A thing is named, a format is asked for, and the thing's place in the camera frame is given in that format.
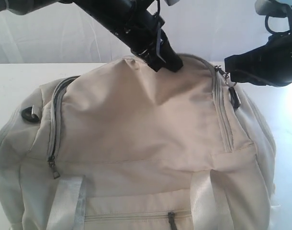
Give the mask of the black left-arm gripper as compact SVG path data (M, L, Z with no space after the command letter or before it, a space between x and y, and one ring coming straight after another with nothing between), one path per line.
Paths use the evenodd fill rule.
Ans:
M159 12L114 13L112 18L115 23L115 36L125 43L134 55L147 62L152 70L158 72L161 68L166 68L177 72L183 67L181 58L171 48L162 29L165 21Z

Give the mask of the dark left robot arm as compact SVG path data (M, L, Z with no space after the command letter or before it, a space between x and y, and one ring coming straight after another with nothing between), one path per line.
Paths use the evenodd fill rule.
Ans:
M178 72L182 52L226 60L265 41L253 0L0 0L0 63L111 61Z

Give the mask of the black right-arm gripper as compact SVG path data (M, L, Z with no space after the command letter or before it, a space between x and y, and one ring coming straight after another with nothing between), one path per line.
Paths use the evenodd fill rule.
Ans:
M236 83L276 87L291 84L292 35L271 38L261 49L225 58L225 70Z

